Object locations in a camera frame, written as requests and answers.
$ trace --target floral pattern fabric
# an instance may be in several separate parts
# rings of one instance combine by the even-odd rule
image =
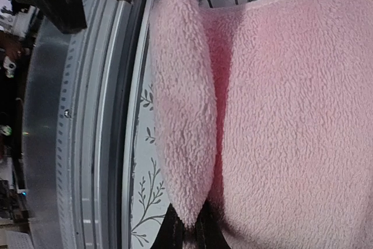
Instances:
[[[204,7],[222,7],[256,0],[199,0]],[[161,176],[156,154],[153,115],[153,85],[149,61],[146,61],[142,92],[138,96],[140,110],[135,128],[133,197],[131,206],[131,248],[148,249],[152,246],[170,203]]]

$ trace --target person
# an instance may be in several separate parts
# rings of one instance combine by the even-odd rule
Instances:
[[[0,31],[0,48],[5,50],[5,55],[9,57],[12,62],[16,62],[23,54],[22,45],[6,35],[3,31]]]

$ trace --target stainless steel surface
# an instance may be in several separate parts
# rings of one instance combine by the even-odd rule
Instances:
[[[59,94],[70,41],[70,35],[61,34],[48,20],[43,21],[27,81],[23,154],[36,248],[63,248],[58,205],[63,203],[61,197],[65,194],[57,190],[55,151]]]

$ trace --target pink towel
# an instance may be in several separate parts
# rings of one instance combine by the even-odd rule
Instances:
[[[209,197],[233,249],[373,248],[372,15],[373,0],[159,0],[157,148],[188,227]]]

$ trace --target pink fleece blanket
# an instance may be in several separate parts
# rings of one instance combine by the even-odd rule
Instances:
[[[233,249],[373,248],[373,0],[159,0],[157,144],[189,227]]]

